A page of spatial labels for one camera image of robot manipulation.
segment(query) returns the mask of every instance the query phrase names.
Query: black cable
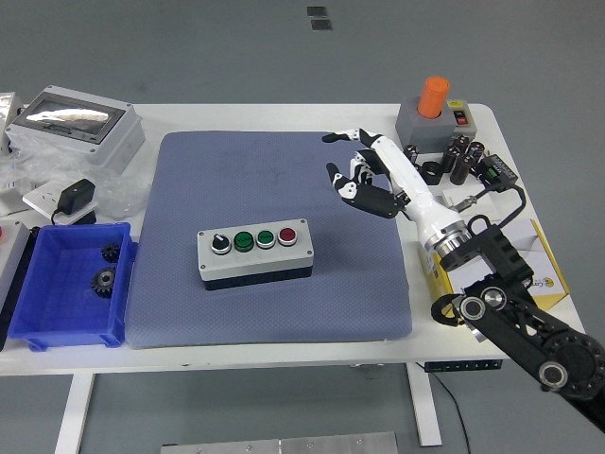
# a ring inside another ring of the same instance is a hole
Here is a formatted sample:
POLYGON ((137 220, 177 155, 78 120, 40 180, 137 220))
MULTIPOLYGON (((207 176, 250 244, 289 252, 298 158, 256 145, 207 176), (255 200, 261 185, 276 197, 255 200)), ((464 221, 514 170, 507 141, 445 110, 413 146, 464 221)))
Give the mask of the black cable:
POLYGON ((485 196, 488 192, 493 192, 493 191, 501 192, 501 190, 507 191, 509 189, 514 189, 515 191, 517 191, 517 194, 519 195, 519 199, 521 199, 521 205, 519 205, 519 207, 516 210, 514 210, 512 213, 510 213, 508 216, 506 216, 504 218, 504 220, 502 220, 498 224, 498 227, 500 227, 500 228, 503 228, 505 225, 507 225, 509 222, 511 222, 513 219, 515 219, 517 216, 519 216, 521 214, 521 212, 524 210, 524 208, 527 206, 526 192, 521 187, 517 186, 514 183, 496 183, 496 184, 489 185, 488 187, 483 189, 481 192, 479 192, 475 196, 476 199, 480 199, 481 197, 485 196))
MULTIPOLYGON (((420 367, 423 371, 426 372, 425 368, 423 367, 423 365, 420 362, 417 362, 416 365, 418 367, 420 367)), ((460 425, 462 426, 462 433, 464 434, 464 441, 466 442, 466 450, 469 454, 472 454, 471 453, 471 442, 469 440, 469 434, 466 431, 466 426, 464 425, 464 419, 462 419, 462 412, 460 411, 460 406, 458 405, 458 401, 456 400, 456 398, 454 397, 452 392, 449 390, 449 388, 447 386, 445 386, 445 384, 441 381, 441 379, 438 376, 436 376, 432 372, 428 372, 428 374, 434 376, 437 379, 437 381, 439 381, 439 383, 447 391, 447 393, 450 394, 450 397, 454 401, 454 405, 456 406, 456 411, 458 412, 458 418, 460 420, 460 425)))
POLYGON ((472 236, 476 235, 476 233, 473 231, 473 224, 475 222, 477 222, 478 220, 480 220, 480 219, 482 219, 485 222, 486 227, 489 227, 490 225, 492 225, 492 223, 490 222, 490 219, 487 216, 485 216, 485 215, 476 215, 476 216, 473 216, 466 223, 466 227, 468 228, 468 230, 469 230, 469 232, 471 233, 472 236))
POLYGON ((55 215, 57 215, 57 214, 58 214, 58 213, 60 213, 61 211, 62 211, 62 210, 61 210, 60 208, 57 208, 57 209, 56 209, 56 210, 53 212, 53 214, 50 216, 50 222, 51 222, 53 225, 57 225, 57 224, 55 224, 55 215))

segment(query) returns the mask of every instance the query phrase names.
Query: black capacitor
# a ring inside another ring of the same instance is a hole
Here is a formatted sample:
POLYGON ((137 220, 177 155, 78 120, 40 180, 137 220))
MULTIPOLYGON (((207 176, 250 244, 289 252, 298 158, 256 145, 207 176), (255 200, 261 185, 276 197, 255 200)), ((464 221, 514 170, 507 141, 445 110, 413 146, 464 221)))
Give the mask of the black capacitor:
POLYGON ((404 155, 409 159, 409 162, 414 164, 416 158, 418 158, 418 147, 415 145, 406 145, 404 148, 404 155))
POLYGON ((441 172, 450 173, 454 167, 454 163, 459 155, 462 154, 460 148, 450 145, 447 150, 443 153, 441 158, 441 172))
POLYGON ((471 142, 466 150, 466 153, 473 156, 477 162, 481 161, 484 152, 485 146, 481 142, 471 142))
POLYGON ((462 135, 459 134, 454 138, 454 141, 452 142, 452 145, 454 147, 458 147, 458 149, 461 152, 466 152, 466 149, 469 147, 469 145, 471 144, 471 139, 469 137, 467 137, 466 135, 462 135))
POLYGON ((460 154, 450 175, 450 182, 456 185, 464 184, 466 177, 469 175, 469 170, 475 164, 476 160, 473 156, 470 154, 460 154))

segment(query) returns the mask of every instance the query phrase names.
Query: orange cap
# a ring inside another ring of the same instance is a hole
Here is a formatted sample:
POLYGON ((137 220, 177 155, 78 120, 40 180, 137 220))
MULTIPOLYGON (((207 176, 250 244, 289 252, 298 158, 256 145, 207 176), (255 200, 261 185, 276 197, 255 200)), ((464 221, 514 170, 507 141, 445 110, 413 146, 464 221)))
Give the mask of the orange cap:
POLYGON ((423 94, 418 103, 418 113, 424 118, 437 118, 445 102, 450 82, 441 76, 432 76, 424 83, 423 94))

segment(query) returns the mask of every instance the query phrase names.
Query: power adapter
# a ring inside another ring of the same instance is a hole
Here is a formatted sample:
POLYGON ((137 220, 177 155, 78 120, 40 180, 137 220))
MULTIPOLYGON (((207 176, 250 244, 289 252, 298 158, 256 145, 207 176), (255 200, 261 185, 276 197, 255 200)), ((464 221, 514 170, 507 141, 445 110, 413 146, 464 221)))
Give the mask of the power adapter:
POLYGON ((58 213, 71 215, 78 210, 81 210, 93 199, 95 194, 95 185, 85 178, 63 189, 60 193, 57 209, 50 218, 50 221, 55 224, 54 217, 58 213))

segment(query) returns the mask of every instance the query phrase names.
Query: green button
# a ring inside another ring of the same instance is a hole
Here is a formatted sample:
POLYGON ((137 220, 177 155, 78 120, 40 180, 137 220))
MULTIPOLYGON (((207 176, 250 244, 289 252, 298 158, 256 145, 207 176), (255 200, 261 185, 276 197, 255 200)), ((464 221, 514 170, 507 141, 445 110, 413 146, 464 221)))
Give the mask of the green button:
POLYGON ((233 240, 235 249, 247 253, 254 247, 254 238, 249 232, 239 232, 233 240))
POLYGON ((256 242, 261 249, 272 248, 275 244, 275 235, 269 230, 263 230, 256 236, 256 242))

